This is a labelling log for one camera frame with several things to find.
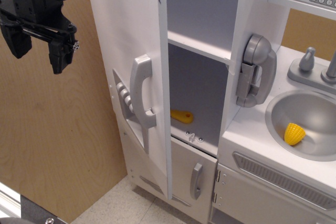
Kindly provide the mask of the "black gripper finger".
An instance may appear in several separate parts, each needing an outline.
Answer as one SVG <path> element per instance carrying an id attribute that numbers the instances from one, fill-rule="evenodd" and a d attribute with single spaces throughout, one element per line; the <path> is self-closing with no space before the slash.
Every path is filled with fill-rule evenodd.
<path id="1" fill-rule="evenodd" d="M 49 60 L 54 74 L 60 74 L 72 63 L 74 52 L 79 48 L 79 41 L 67 44 L 64 41 L 53 39 L 49 44 Z"/>
<path id="2" fill-rule="evenodd" d="M 22 58 L 32 49 L 30 35 L 23 33 L 21 26 L 8 26 L 1 24 L 2 35 L 11 51 L 17 58 Z"/>

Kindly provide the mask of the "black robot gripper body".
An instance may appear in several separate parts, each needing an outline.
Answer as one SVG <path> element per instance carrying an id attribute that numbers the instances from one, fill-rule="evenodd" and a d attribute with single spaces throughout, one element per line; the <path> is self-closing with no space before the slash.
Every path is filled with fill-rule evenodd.
<path id="1" fill-rule="evenodd" d="M 1 0 L 1 13 L 11 23 L 57 31 L 74 44 L 77 27 L 61 12 L 65 0 Z"/>

